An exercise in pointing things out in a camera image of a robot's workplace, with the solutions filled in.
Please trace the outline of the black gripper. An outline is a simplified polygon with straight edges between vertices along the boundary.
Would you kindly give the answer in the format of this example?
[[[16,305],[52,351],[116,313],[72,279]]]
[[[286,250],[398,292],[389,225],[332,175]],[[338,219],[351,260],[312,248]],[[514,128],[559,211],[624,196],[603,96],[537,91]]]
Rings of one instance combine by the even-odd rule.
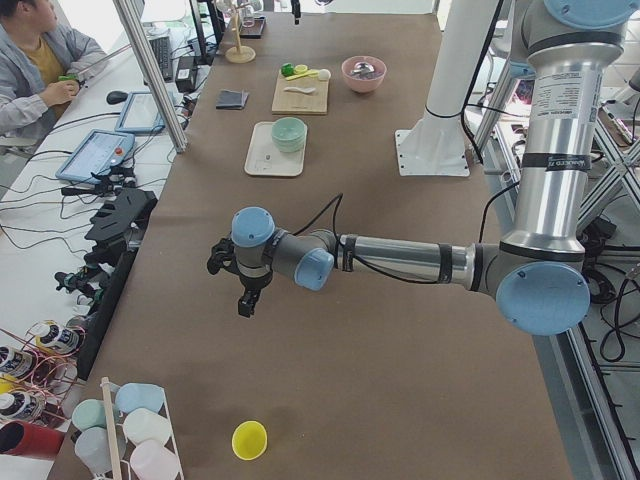
[[[270,268],[241,264],[235,253],[235,244],[230,238],[222,238],[211,248],[207,261],[207,271],[211,275],[216,275],[220,270],[236,275],[245,289],[238,300],[238,314],[243,317],[253,316],[262,290],[273,278]]]

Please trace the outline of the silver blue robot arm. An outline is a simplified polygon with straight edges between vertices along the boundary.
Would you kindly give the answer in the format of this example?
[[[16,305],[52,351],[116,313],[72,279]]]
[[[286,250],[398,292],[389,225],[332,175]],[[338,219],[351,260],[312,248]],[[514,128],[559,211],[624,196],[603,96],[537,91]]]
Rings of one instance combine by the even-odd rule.
[[[512,51],[535,74],[516,212],[496,244],[467,247],[340,235],[292,234],[271,214],[246,207],[211,250],[208,271],[244,286],[242,316],[255,310],[275,274],[317,291],[330,273],[364,267],[412,284],[459,284],[493,297],[503,317],[533,335],[562,333],[586,316],[590,291],[577,240],[581,197],[591,167],[604,70],[622,53],[635,1],[520,1]]]

